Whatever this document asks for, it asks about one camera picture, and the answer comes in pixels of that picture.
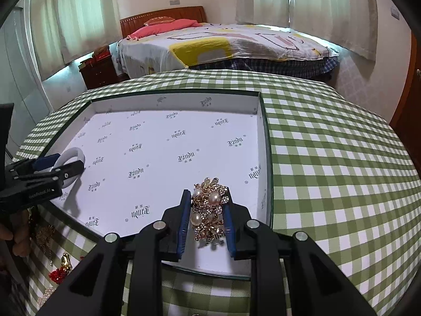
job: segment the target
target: gold jewelry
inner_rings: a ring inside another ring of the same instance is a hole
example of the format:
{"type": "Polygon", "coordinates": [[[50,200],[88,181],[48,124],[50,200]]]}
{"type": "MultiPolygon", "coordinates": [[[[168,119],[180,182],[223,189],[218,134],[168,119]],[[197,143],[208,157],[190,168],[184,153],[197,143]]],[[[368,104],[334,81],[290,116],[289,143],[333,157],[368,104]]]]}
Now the gold jewelry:
{"type": "Polygon", "coordinates": [[[222,205],[229,201],[225,196],[226,186],[218,184],[218,178],[205,178],[202,184],[195,184],[192,194],[192,229],[196,234],[195,240],[212,242],[224,236],[224,221],[220,219],[222,205]]]}
{"type": "Polygon", "coordinates": [[[51,248],[49,243],[54,234],[54,227],[52,225],[41,227],[39,222],[41,220],[41,215],[37,206],[34,206],[29,210],[29,237],[31,240],[37,242],[38,246],[43,250],[43,253],[46,254],[48,249],[48,260],[50,261],[50,266],[53,265],[51,248]]]}
{"type": "Polygon", "coordinates": [[[48,249],[48,260],[50,261],[50,266],[53,265],[52,260],[52,253],[51,253],[51,247],[49,247],[49,243],[51,238],[54,234],[54,227],[52,225],[44,226],[44,227],[37,227],[35,231],[35,239],[40,248],[43,250],[43,253],[46,254],[46,250],[48,249]]]}
{"type": "MultiPolygon", "coordinates": [[[[70,255],[68,253],[63,253],[61,267],[57,270],[51,272],[48,276],[56,284],[61,284],[64,278],[70,273],[73,269],[72,264],[70,263],[70,255]]],[[[42,297],[38,297],[37,302],[39,307],[42,307],[48,298],[56,290],[56,287],[49,287],[45,290],[42,297]]]]}

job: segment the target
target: wooden nightstand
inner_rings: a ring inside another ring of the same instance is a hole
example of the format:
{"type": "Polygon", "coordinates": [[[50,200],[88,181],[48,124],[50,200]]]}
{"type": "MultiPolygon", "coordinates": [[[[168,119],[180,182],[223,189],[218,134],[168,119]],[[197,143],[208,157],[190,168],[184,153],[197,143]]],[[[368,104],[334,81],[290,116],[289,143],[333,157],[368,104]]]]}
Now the wooden nightstand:
{"type": "Polygon", "coordinates": [[[90,58],[82,62],[79,66],[79,71],[88,90],[121,82],[121,79],[119,80],[115,73],[111,56],[100,59],[99,61],[93,61],[90,58]]]}

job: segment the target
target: finger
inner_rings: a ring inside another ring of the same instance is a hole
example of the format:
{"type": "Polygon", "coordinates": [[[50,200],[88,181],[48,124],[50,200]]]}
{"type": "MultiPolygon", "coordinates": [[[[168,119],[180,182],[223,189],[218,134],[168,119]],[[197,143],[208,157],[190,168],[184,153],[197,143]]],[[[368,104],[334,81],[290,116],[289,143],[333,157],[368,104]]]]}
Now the finger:
{"type": "Polygon", "coordinates": [[[13,246],[13,254],[16,256],[28,256],[31,250],[31,243],[29,239],[24,239],[13,246]]]}
{"type": "Polygon", "coordinates": [[[14,237],[15,242],[18,244],[19,242],[21,242],[22,240],[24,240],[25,238],[29,238],[29,225],[23,225],[22,227],[20,227],[14,237]]]}
{"type": "Polygon", "coordinates": [[[22,211],[22,221],[24,224],[28,223],[29,220],[29,210],[25,209],[24,211],[22,211]]]}
{"type": "Polygon", "coordinates": [[[13,233],[0,223],[0,240],[12,240],[13,233]]]}

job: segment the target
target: light switch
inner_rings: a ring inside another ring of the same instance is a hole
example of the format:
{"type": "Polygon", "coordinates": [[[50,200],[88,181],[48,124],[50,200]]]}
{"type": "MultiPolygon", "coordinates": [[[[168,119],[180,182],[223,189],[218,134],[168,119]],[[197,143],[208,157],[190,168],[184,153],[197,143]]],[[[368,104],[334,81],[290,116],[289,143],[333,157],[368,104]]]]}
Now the light switch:
{"type": "Polygon", "coordinates": [[[399,20],[399,11],[395,6],[390,7],[390,13],[392,14],[393,18],[399,20]]]}

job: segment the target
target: pearl brooch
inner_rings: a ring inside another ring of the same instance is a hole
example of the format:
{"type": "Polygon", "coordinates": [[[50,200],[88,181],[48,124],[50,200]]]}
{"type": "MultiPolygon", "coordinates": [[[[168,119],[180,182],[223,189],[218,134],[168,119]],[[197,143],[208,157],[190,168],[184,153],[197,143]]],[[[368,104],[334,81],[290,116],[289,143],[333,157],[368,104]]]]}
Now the pearl brooch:
{"type": "Polygon", "coordinates": [[[195,240],[208,243],[224,236],[222,205],[229,202],[228,188],[219,183],[218,178],[205,178],[202,184],[194,185],[192,194],[192,215],[190,221],[195,240]]]}

